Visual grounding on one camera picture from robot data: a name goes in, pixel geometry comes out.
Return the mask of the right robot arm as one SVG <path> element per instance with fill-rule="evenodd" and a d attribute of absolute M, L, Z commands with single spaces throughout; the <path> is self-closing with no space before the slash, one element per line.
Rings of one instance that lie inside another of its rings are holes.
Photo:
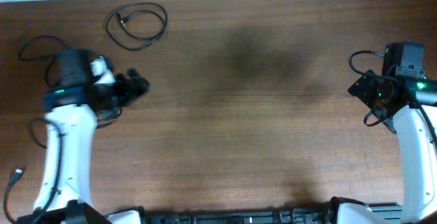
<path fill-rule="evenodd" d="M 404 181 L 402 223 L 436 222 L 436 81 L 423 69 L 424 46 L 411 42 L 387 44 L 380 74 L 360 71 L 348 89 L 360 99 L 375 125 L 397 136 Z"/>

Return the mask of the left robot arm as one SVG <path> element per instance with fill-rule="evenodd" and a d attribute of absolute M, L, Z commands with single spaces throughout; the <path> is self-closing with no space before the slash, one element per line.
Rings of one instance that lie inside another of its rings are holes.
<path fill-rule="evenodd" d="M 114 74 L 111 61 L 87 49 L 55 55 L 59 79 L 44 97 L 47 144 L 33 212 L 17 223 L 145 223 L 143 208 L 103 215 L 90 195 L 91 148 L 99 119 L 111 121 L 149 89 L 136 70 Z"/>

